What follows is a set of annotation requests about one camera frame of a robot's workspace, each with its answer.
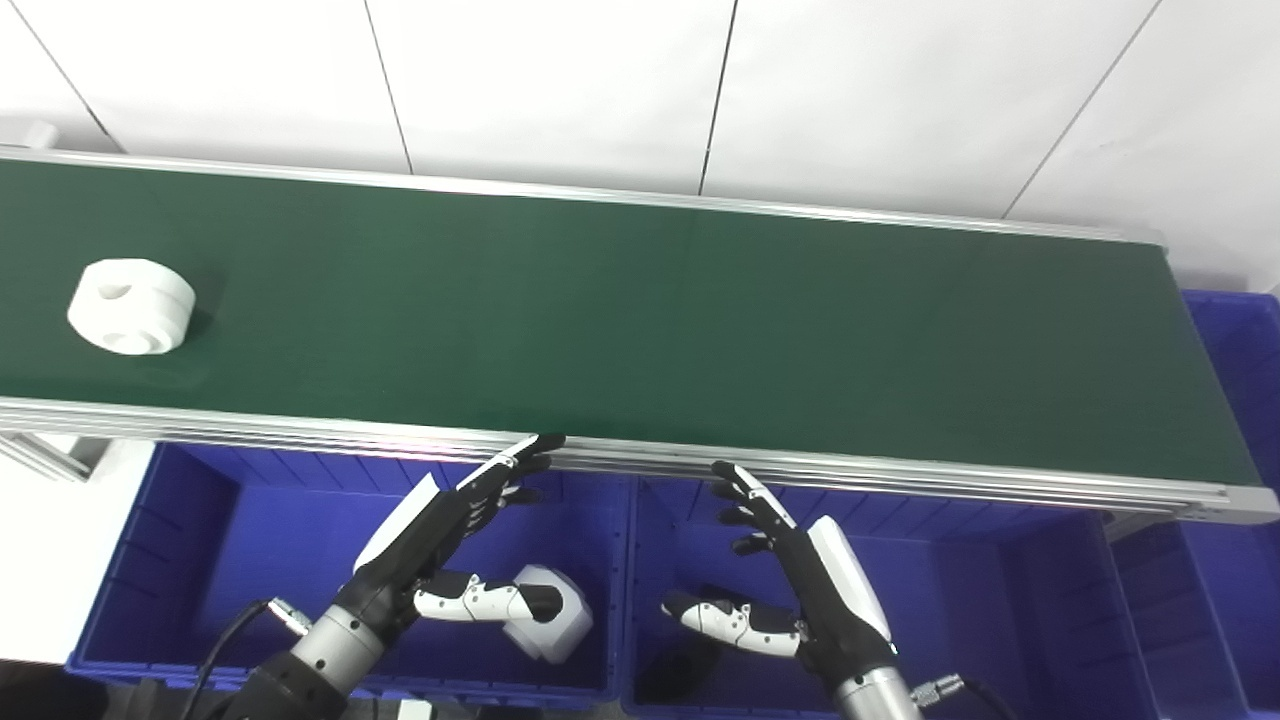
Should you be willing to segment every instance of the blue plastic crate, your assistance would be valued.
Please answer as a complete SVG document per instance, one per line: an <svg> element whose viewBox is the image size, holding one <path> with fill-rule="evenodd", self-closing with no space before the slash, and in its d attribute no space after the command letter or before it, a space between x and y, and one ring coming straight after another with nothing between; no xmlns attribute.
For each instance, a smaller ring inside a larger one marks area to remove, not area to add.
<svg viewBox="0 0 1280 720"><path fill-rule="evenodd" d="M280 596L311 616L351 577L399 498L431 473L472 466L384 457L160 446L68 666L82 675L189 687L218 633L250 601ZM563 665L529 659L500 624L416 623L362 684L376 694L585 708L617 697L630 478L549 471L543 502L503 510L448 566L493 579L526 564L564 571L595 624ZM212 675L234 688L292 643L270 619L230 643Z"/></svg>
<svg viewBox="0 0 1280 720"><path fill-rule="evenodd" d="M833 717L799 662L732 650L678 700L637 698L636 678L657 659L700 652L689 650L692 633L660 612L666 591L713 588L795 607L777 559L730 551L744 529L716 523L723 501L705 488L640 482L623 708L645 717ZM1094 512L808 488L783 488L780 498L801 524L819 515L840 521L879 594L909 683L972 675L1021 717L1158 717ZM957 696L937 716L989 712Z"/></svg>
<svg viewBox="0 0 1280 720"><path fill-rule="evenodd" d="M1280 302L1183 293L1262 482L1280 491ZM1188 523L1187 537L1251 708L1280 712L1280 523Z"/></svg>

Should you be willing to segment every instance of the white tile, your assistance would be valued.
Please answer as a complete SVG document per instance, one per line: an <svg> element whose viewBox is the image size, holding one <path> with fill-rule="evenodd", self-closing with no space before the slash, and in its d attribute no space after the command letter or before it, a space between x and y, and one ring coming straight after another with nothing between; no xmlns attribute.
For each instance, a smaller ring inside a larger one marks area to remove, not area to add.
<svg viewBox="0 0 1280 720"><path fill-rule="evenodd" d="M1280 4L1166 0L1010 217L1153 228L1187 284L1271 290Z"/></svg>
<svg viewBox="0 0 1280 720"><path fill-rule="evenodd" d="M732 0L371 0L419 174L695 192Z"/></svg>
<svg viewBox="0 0 1280 720"><path fill-rule="evenodd" d="M19 0L134 155L406 172L361 0Z"/></svg>
<svg viewBox="0 0 1280 720"><path fill-rule="evenodd" d="M115 150L9 3L0 3L0 117L52 123L56 147Z"/></svg>
<svg viewBox="0 0 1280 720"><path fill-rule="evenodd" d="M741 0L705 193L998 217L1153 0Z"/></svg>

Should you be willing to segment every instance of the cable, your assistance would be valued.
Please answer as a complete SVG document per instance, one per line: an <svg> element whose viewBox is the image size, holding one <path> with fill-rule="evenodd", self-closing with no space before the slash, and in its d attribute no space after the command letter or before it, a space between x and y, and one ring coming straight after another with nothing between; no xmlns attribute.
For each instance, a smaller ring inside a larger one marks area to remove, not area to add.
<svg viewBox="0 0 1280 720"><path fill-rule="evenodd" d="M261 615L270 602L270 600L255 600L248 603L244 606L244 610L241 610L241 614L237 615L225 629L223 629L223 633L218 635L218 641L214 643L212 650L209 651L209 656L205 657L205 661L200 665L200 671L196 674L196 684L192 685L191 694L187 696L187 703L182 706L182 712L178 715L178 720L191 720L191 714L196 710L196 701L200 700L200 691L205 689L205 683L209 682L209 675L214 671L218 656L223 652L223 646L239 634L239 632L244 629L244 625L248 625L250 620Z"/></svg>
<svg viewBox="0 0 1280 720"><path fill-rule="evenodd" d="M964 683L965 689L978 696L978 700L986 702L1001 720L1018 720L1014 711L1005 703L1005 701L1000 700L1000 696L996 694L995 691L973 678L960 678L960 682Z"/></svg>

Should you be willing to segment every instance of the robotic arm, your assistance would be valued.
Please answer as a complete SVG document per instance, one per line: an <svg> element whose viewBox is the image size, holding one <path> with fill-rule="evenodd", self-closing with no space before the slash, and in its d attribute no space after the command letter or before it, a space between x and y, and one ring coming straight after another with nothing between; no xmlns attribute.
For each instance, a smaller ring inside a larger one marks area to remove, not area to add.
<svg viewBox="0 0 1280 720"><path fill-rule="evenodd" d="M808 530L745 469L716 462L718 497L735 505L719 520L754 533L733 541L737 555L772 550L800 601L801 616L755 603L735 607L671 592L662 610L682 625L751 652L799 657L823 683L846 720L922 720L919 702L897 670L897 651L879 600L840 527L828 516Z"/></svg>
<svg viewBox="0 0 1280 720"><path fill-rule="evenodd" d="M563 598L549 585L483 582L442 570L458 544L509 503L536 501L513 483L550 466L564 436L531 436L499 452L452 491L419 483L356 560L355 575L314 624L287 609L301 634L260 665L221 714L237 720L337 720L347 696L419 618L547 621ZM275 606L273 612L282 610Z"/></svg>

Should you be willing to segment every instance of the robotic finger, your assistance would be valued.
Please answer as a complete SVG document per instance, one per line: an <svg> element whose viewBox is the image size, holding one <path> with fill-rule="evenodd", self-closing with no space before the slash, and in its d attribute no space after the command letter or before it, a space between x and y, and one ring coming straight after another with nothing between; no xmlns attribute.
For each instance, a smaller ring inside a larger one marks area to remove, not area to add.
<svg viewBox="0 0 1280 720"><path fill-rule="evenodd" d="M484 582L480 575L436 570L413 594L417 614L429 620L549 623L564 609L552 585Z"/></svg>
<svg viewBox="0 0 1280 720"><path fill-rule="evenodd" d="M790 610L760 603L733 606L727 600L699 598L671 591L662 611L681 625L740 650L795 657L800 647L799 619Z"/></svg>

